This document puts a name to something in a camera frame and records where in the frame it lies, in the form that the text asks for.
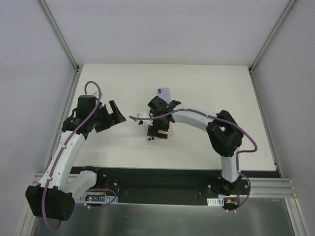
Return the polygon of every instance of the white table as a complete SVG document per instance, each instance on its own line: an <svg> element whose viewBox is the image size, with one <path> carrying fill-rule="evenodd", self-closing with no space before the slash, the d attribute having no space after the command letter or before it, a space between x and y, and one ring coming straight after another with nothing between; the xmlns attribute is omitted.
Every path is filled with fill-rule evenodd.
<svg viewBox="0 0 315 236"><path fill-rule="evenodd" d="M229 111L235 121L257 142L258 152L243 153L242 170L274 171L275 165L246 66L85 64L72 108L84 94L87 81L97 82L103 102L114 99L127 122L89 134L74 166L157 169L221 169L208 134L185 124L172 124L175 136L148 142L147 125L128 118L149 110L148 102L157 88L170 88L171 98L207 112ZM96 91L88 86L88 93ZM252 149L244 137L241 149Z"/></svg>

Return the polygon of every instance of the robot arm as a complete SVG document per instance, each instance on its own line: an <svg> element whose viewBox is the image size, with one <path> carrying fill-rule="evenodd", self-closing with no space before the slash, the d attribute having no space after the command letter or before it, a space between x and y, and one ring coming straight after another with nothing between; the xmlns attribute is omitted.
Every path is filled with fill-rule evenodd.
<svg viewBox="0 0 315 236"><path fill-rule="evenodd" d="M67 184L67 179L73 166L74 160L88 137L88 134L95 129L96 132L103 131L113 125L126 121L126 118L120 113L115 102L109 101L113 113L109 114L106 106L101 102L98 104L93 115L79 128L70 138L65 146L66 140L73 131L90 115L95 108L96 97L94 95L81 95L78 98L78 106L73 113L63 122L62 134L56 153L52 158L44 176L38 182L37 186L28 186L26 198L29 202L33 215L42 217L42 197L44 186L49 179L47 193L45 195L45 210L47 218L67 220L71 216L75 200L77 200L89 188L97 186L97 180L100 177L96 172L90 170L82 171L79 176Z"/></svg>
<svg viewBox="0 0 315 236"><path fill-rule="evenodd" d="M149 123L148 136L167 139L167 134L160 131L167 131L170 122L179 122L191 125L208 133L213 149L221 156L222 181L215 191L220 194L229 195L236 182L240 179L237 170L236 153L242 144L243 133L232 125L205 117L207 114L215 118L220 118L236 124L229 112L222 110L220 113L206 113L196 109L191 109L181 102L171 101L166 103L163 99L156 96L148 106L150 107L150 117L158 117L170 113L162 118L153 119Z"/></svg>

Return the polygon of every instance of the table surface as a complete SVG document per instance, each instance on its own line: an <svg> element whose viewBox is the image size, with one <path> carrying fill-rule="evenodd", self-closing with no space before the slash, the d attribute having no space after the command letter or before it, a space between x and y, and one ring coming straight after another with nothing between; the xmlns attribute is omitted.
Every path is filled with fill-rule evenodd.
<svg viewBox="0 0 315 236"><path fill-rule="evenodd" d="M212 149L208 134L194 127L174 123L168 140L146 140L147 125L137 125L128 116L148 111L148 102L158 88L170 88L171 98L207 112L229 111L235 121L257 142L256 153L242 153L242 170L274 171L252 82L246 66L85 64L75 92L84 94L87 81L97 82L108 111L114 99L127 122L100 133L93 131L80 149L74 166L153 169L221 169L220 156ZM88 93L97 91L88 86ZM244 137L241 149L252 149Z"/></svg>

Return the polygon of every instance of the metal frame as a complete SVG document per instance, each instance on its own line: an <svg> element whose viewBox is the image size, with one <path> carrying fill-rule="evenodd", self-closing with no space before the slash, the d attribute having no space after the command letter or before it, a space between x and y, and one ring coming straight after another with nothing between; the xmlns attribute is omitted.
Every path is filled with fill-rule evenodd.
<svg viewBox="0 0 315 236"><path fill-rule="evenodd" d="M60 46L62 47L69 62L71 63L71 65L73 66L73 68L75 70L75 76L73 78L71 87L69 89L69 93L68 93L68 96L66 98L65 104L63 106L63 112L62 112L61 117L59 119L58 127L56 128L54 141L53 141L53 144L51 145L50 150L48 151L47 161L46 161L46 164L47 164L46 167L47 167L50 160L51 160L52 155L54 154L54 152L57 148L57 144L59 142L60 133L61 133L62 122L67 117L67 115L69 114L69 110L70 110L71 103L72 103L72 100L73 100L73 97L74 97L74 94L76 91L76 87L77 87L77 84L78 84L78 81L80 78L82 67L77 64L70 48L67 45L65 38L63 37L63 34L60 31L60 28L57 25L57 22L53 16L51 10L49 9L49 6L48 6L46 0L37 0L37 1L39 3L40 7L42 8L43 13L44 13L45 17L47 18L57 40L59 41ZM275 159L275 161L277 161L276 155L275 155L272 141L270 138L269 130L268 130L268 127L266 124L264 110L263 110L263 107L262 107L261 102L260 102L259 94L258 94L257 88L255 86L254 79L252 77L252 73L255 70L255 68L257 67L257 65L259 64L259 62L260 62L261 58L263 57L263 55L265 54L265 52L268 50L270 44L272 43L273 39L277 35L277 32L279 31L281 25L285 21L286 17L290 13L290 11L292 10L292 8L294 7L296 2L297 2L297 0L289 0L288 1L284 10L282 11L281 15L279 16L278 20L276 21L275 25L273 26L271 32L267 36L264 44L262 45L258 55L256 56L254 62L252 63L252 65L250 66L250 69L249 69L253 89L254 89L254 92L255 92L255 95L257 98L258 106L259 106L259 109L261 112L261 116L263 119L265 130L266 130L266 135L267 135L268 142L269 142L269 145L270 145L270 148L272 151L272 155L273 155L273 158ZM36 174L33 184L37 184L37 182L41 178L41 176L42 176L42 174ZM70 175L68 180L72 180L76 176L77 175ZM258 197L285 198L288 212L290 215L290 219L292 221L292 225L293 225L295 234L297 236L309 235L309 232L307 231L307 228L306 228L306 225L304 222L304 218L303 218L301 210L300 210L300 206L298 203L295 189L294 189L294 187L292 185L292 181L290 179L285 179L285 178L251 178L251 181L252 181L251 197L255 197L255 198L258 198ZM26 207L25 207L25 209L23 211L23 215L22 215L22 220L20 222L20 225L18 227L16 235L29 236L31 231L32 231L34 220L35 220L35 217L33 216L29 205L26 203Z"/></svg>

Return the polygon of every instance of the white wall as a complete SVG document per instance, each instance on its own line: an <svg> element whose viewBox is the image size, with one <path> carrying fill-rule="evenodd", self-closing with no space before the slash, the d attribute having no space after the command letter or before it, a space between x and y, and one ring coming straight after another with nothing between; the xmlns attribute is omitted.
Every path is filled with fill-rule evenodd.
<svg viewBox="0 0 315 236"><path fill-rule="evenodd" d="M315 235L315 1L297 2L254 72L277 159Z"/></svg>
<svg viewBox="0 0 315 236"><path fill-rule="evenodd" d="M251 65L288 0L47 0L79 64Z"/></svg>
<svg viewBox="0 0 315 236"><path fill-rule="evenodd" d="M0 1L0 229L12 236L74 73L35 0Z"/></svg>

